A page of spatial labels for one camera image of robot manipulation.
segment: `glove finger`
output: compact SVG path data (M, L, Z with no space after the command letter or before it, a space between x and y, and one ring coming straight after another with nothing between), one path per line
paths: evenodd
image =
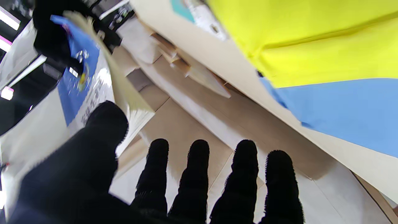
M235 150L229 175L222 196L211 213L211 224L253 223L257 199L258 161L253 141L241 141Z
M268 194L265 199L265 217L260 224L288 220L304 223L304 214L299 200L299 187L290 156L281 150L268 154L265 180Z
M156 139L151 143L131 206L167 213L165 193L168 154L169 144L166 140Z
M182 173L178 195L169 216L206 222L209 154L209 145L205 140L196 140L192 144L187 168Z

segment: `yellow fabric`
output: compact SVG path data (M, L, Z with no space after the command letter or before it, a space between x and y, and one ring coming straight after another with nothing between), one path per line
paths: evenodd
M208 0L276 88L398 78L397 0Z

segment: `gloved hand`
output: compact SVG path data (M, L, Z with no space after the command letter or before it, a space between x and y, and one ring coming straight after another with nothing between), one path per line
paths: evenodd
M204 140L197 140L192 144L178 195L167 213L164 195L168 150L166 140L157 139L152 142L145 169L137 184L132 208L138 209L146 217L164 223L206 223L209 145ZM222 196L212 210L210 224L253 223L257 176L256 145L253 141L243 140L236 147L232 173L227 178ZM268 155L266 181L266 215L260 224L304 223L293 164L285 152L276 150Z
M108 193L117 170L115 150L127 128L127 119L115 104L100 104L83 129L24 177L9 223L206 223L209 145L204 140L191 146L169 212L165 198L169 145L164 139L151 143L131 205ZM253 223L257 176L256 145L243 140L236 147L232 173L211 213L211 224ZM285 152L268 155L266 181L265 217L260 224L304 223L292 161Z

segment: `yellow and blue flag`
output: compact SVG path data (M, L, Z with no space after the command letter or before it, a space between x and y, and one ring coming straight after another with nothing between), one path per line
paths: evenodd
M302 125L398 157L397 0L208 0Z

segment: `blue fabric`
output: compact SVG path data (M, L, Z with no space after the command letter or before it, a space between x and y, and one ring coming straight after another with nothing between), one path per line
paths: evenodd
M265 86L304 127L398 157L398 79Z
M90 79L94 76L97 67L100 48L89 35L84 33L68 19L61 16L51 16L51 20L56 24L67 26L70 30L72 36L69 37L69 47L72 57L75 57L80 51L87 51L88 53L87 58L83 57L84 72L88 76L84 90L82 92L79 91L79 79L70 73L68 69L65 70L64 76L58 84L58 93L61 99L62 110L64 112L66 125L69 126L76 117L90 89L92 83Z

